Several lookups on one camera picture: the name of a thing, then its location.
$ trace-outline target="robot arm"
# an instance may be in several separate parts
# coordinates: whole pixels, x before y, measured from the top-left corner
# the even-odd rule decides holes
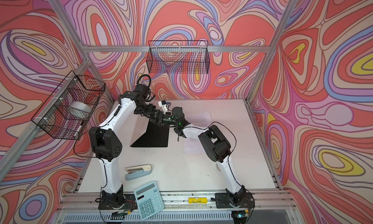
[[[119,180],[118,156],[122,151],[122,143],[117,131],[125,119],[132,113],[147,117],[150,122],[159,126],[173,127],[178,136],[199,139],[208,157],[217,163],[218,169],[226,181],[226,191],[233,206],[244,198],[246,190],[240,186],[240,181],[228,156],[231,145],[219,128],[215,125],[209,128],[193,126],[184,117],[181,107],[174,107],[172,114],[146,102],[149,88],[137,84],[134,91],[126,91],[119,96],[119,104],[108,118],[99,125],[91,128],[89,136],[91,149],[100,159],[105,186],[102,189],[99,209],[120,209],[124,204],[123,185]]]

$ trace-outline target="calculator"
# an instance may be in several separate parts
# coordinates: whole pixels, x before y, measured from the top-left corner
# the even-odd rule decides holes
[[[137,208],[142,220],[145,220],[165,208],[155,181],[135,190]]]

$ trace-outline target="black wire mesh basket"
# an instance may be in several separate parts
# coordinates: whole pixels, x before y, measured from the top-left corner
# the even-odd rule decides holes
[[[151,40],[146,59],[149,73],[208,74],[206,40]]]
[[[39,109],[31,121],[53,138],[77,140],[104,94],[105,87],[105,82],[96,78],[75,75],[46,114],[36,122],[35,115]]]

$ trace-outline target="white tabletop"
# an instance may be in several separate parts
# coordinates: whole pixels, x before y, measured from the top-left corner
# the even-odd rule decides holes
[[[172,100],[171,103],[171,108],[182,107],[185,115],[208,111],[212,121],[224,124],[234,133],[237,147],[229,160],[232,160],[241,183],[247,189],[275,188],[243,100]],[[134,124],[143,123],[142,118],[145,119],[140,115],[129,117],[120,129],[123,134],[118,136],[123,144],[119,155],[119,172],[124,191],[133,192],[151,181],[156,181],[160,191],[163,192],[225,189],[225,182],[216,170],[216,163],[205,153],[185,154],[184,138],[180,138],[178,142],[177,134],[173,129],[170,129],[168,147],[129,147],[133,138],[130,129],[133,129]],[[232,150],[233,136],[223,126],[216,125],[231,143]],[[125,180],[126,167],[144,164],[152,166],[150,175],[130,181]],[[103,185],[104,178],[100,164],[98,159],[93,158],[78,192],[100,192],[100,186]]]

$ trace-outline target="stapler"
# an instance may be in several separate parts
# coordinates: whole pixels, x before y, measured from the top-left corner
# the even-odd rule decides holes
[[[152,166],[149,164],[141,166],[131,166],[127,167],[126,171],[128,172],[128,174],[126,175],[126,180],[133,180],[145,175],[149,175],[152,172]]]

